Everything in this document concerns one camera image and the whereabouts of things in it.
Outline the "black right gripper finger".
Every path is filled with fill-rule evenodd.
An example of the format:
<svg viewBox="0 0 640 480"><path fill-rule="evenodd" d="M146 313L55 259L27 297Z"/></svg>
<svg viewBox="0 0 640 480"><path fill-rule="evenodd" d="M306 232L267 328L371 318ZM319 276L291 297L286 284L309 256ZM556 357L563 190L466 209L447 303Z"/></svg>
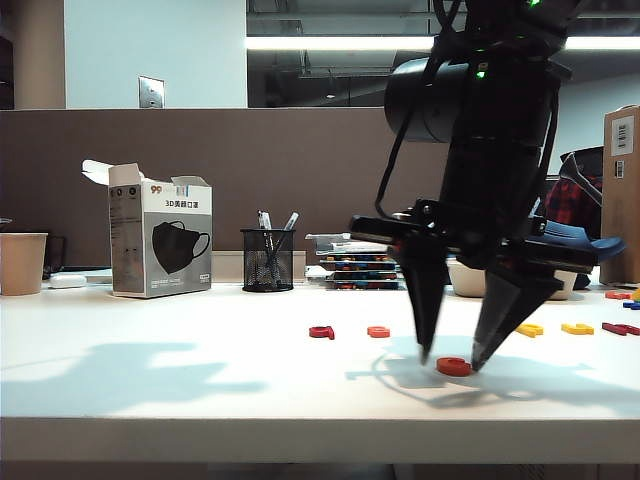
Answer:
<svg viewBox="0 0 640 480"><path fill-rule="evenodd" d="M563 286L552 271L487 270L485 295L474 333L472 369L480 371L507 337Z"/></svg>
<svg viewBox="0 0 640 480"><path fill-rule="evenodd" d="M446 251L402 246L397 252L411 301L420 363L430 354L448 277Z"/></svg>

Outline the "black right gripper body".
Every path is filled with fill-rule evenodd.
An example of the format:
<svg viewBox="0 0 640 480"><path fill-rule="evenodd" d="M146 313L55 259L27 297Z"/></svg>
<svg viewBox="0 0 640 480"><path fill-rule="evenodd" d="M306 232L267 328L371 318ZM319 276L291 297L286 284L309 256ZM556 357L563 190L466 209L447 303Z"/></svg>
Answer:
<svg viewBox="0 0 640 480"><path fill-rule="evenodd" d="M547 233L548 221L531 214L545 172L530 158L455 152L441 196L419 199L397 217L356 215L358 240L385 244L405 274L441 275L446 258L506 275L588 273L598 257L573 238Z"/></svg>

